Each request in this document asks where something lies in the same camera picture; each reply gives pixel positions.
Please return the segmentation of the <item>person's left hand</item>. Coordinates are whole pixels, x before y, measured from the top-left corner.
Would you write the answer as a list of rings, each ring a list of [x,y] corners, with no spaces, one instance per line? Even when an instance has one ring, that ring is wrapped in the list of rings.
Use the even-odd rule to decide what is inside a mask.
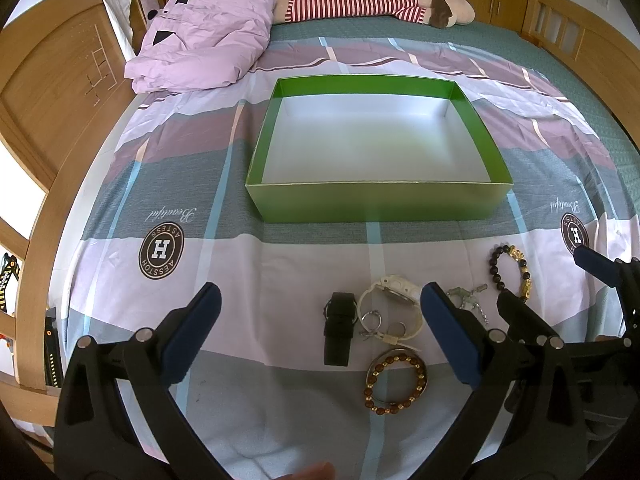
[[[287,474],[277,480],[335,480],[335,467],[329,462],[314,464],[303,470]]]

